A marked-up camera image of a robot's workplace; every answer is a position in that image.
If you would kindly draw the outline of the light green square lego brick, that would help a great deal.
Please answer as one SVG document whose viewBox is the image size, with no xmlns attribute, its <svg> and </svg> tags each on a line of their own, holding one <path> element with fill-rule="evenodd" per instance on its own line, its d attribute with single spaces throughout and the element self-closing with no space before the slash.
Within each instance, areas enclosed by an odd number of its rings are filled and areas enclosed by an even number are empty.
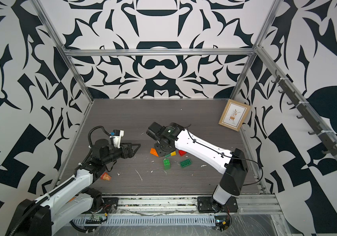
<svg viewBox="0 0 337 236">
<path fill-rule="evenodd" d="M 169 170 L 171 168 L 171 164 L 170 164 L 169 159 L 164 159 L 163 164 L 164 164 L 164 170 Z"/>
</svg>

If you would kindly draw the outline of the dark green upturned lego brick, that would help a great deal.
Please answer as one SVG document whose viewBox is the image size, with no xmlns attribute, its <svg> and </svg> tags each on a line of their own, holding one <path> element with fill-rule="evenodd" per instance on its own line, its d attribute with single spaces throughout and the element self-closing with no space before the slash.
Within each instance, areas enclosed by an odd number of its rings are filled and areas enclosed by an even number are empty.
<svg viewBox="0 0 337 236">
<path fill-rule="evenodd" d="M 190 159 L 185 159 L 179 163 L 181 168 L 186 168 L 192 164 L 192 161 Z"/>
</svg>

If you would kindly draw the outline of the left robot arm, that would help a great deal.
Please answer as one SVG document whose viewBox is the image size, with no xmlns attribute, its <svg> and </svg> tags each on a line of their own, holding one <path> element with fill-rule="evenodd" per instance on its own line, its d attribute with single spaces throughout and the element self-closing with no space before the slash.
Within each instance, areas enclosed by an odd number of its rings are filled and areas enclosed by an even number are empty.
<svg viewBox="0 0 337 236">
<path fill-rule="evenodd" d="M 89 153 L 78 164 L 74 174 L 37 199 L 22 201 L 7 229 L 8 236 L 53 236 L 62 227 L 87 212 L 102 209 L 102 193 L 91 185 L 112 169 L 119 159 L 135 156 L 140 144 L 123 143 L 122 130 L 108 133 L 96 126 L 87 135 Z"/>
</svg>

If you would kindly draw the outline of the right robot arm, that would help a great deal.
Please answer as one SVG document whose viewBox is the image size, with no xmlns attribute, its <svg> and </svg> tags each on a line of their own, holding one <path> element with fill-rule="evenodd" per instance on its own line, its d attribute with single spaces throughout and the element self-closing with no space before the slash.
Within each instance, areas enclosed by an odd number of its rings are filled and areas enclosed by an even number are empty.
<svg viewBox="0 0 337 236">
<path fill-rule="evenodd" d="M 175 150 L 185 151 L 222 174 L 212 196 L 198 197 L 200 213 L 238 212 L 236 199 L 246 186 L 248 162 L 255 163 L 261 170 L 261 176 L 253 184 L 259 183 L 263 177 L 262 165 L 247 159 L 242 150 L 217 147 L 192 134 L 188 127 L 176 123 L 161 126 L 153 122 L 146 134 L 156 141 L 154 148 L 160 157 L 166 157 Z"/>
</svg>

